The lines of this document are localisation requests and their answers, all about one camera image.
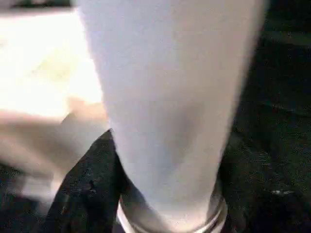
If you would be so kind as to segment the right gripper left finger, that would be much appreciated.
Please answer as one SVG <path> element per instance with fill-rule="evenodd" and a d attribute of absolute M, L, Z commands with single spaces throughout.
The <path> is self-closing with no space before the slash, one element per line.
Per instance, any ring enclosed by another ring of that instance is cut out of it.
<path fill-rule="evenodd" d="M 113 232 L 126 186 L 112 132 L 106 131 L 67 173 L 38 232 Z"/>

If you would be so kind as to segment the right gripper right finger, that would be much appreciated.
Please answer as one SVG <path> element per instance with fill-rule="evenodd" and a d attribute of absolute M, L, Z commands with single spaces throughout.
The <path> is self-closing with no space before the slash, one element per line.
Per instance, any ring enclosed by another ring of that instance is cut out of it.
<path fill-rule="evenodd" d="M 235 233 L 309 233 L 311 206 L 277 172 L 269 154 L 240 135 L 224 150 L 219 177 Z"/>

